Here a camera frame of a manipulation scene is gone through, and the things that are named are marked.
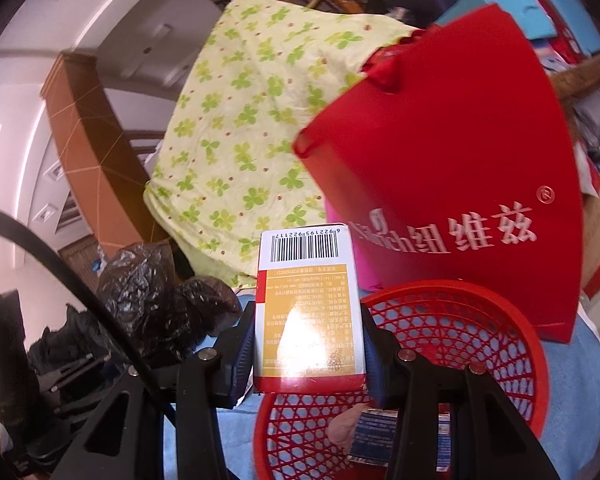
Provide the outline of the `blue white small box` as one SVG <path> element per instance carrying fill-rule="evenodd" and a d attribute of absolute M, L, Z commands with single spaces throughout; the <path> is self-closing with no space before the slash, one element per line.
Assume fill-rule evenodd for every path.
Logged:
<path fill-rule="evenodd" d="M 396 436 L 396 411 L 381 411 L 378 408 L 366 408 L 353 433 L 348 460 L 366 466 L 387 467 Z M 446 403 L 438 404 L 438 448 L 437 473 L 451 471 L 452 431 L 451 407 Z"/>

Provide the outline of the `red white medicine box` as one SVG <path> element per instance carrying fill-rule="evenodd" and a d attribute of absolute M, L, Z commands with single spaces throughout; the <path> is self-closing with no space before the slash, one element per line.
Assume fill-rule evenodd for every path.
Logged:
<path fill-rule="evenodd" d="M 262 233 L 253 368 L 260 393 L 364 389 L 360 294 L 344 224 Z"/>

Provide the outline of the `red plastic mesh basket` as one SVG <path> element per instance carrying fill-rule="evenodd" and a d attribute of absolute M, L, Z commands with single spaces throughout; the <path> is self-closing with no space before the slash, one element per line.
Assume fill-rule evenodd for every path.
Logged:
<path fill-rule="evenodd" d="M 459 281 L 403 284 L 363 298 L 376 325 L 439 366 L 476 364 L 496 380 L 539 442 L 548 407 L 548 370 L 542 344 L 528 320 L 507 300 Z M 358 403 L 381 411 L 361 391 L 269 393 L 253 437 L 261 479 L 387 479 L 387 467 L 348 460 L 326 436 L 329 423 Z"/>

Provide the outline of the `black plastic bag pile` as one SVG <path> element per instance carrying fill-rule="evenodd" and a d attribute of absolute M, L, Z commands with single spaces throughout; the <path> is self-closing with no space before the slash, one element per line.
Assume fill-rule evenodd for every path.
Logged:
<path fill-rule="evenodd" d="M 233 289 L 218 278 L 180 280 L 166 243 L 118 250 L 100 274 L 96 295 L 151 368 L 184 361 L 242 315 Z"/>

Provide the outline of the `pink pillow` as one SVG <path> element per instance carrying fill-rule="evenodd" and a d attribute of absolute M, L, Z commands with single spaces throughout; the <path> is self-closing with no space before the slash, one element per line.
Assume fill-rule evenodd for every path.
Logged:
<path fill-rule="evenodd" d="M 331 203 L 329 203 L 328 200 L 325 200 L 325 214 L 328 223 L 342 222 L 340 215 L 337 214 L 336 209 L 332 206 Z M 378 292 L 378 290 L 381 290 L 380 281 L 378 280 L 377 275 L 366 260 L 364 252 L 362 252 L 361 248 L 358 247 L 358 243 L 356 242 L 353 229 L 350 229 L 350 231 L 352 238 L 352 250 L 356 267 L 356 276 L 358 277 L 358 287 L 360 289 L 367 290 L 368 292 Z"/>

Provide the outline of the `red Nilrich paper bag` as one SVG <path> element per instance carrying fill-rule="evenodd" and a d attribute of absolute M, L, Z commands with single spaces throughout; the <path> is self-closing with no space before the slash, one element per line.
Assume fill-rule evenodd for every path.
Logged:
<path fill-rule="evenodd" d="M 583 205 L 565 114 L 498 6 L 373 54 L 294 140 L 381 288 L 460 280 L 570 341 Z"/>

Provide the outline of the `green clover quilt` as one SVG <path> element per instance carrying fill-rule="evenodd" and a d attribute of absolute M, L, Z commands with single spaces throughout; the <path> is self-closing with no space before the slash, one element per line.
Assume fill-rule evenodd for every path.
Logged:
<path fill-rule="evenodd" d="M 413 29 L 375 14 L 230 0 L 166 127 L 144 201 L 198 274 L 254 284 L 261 234 L 326 220 L 291 145 Z"/>

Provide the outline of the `light blue cardboard box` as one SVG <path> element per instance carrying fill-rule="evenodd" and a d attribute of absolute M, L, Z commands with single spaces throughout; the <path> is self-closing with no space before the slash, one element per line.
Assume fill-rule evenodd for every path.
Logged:
<path fill-rule="evenodd" d="M 484 6 L 495 4 L 508 13 L 530 40 L 556 38 L 557 28 L 539 0 L 458 0 L 434 24 L 442 26 Z"/>

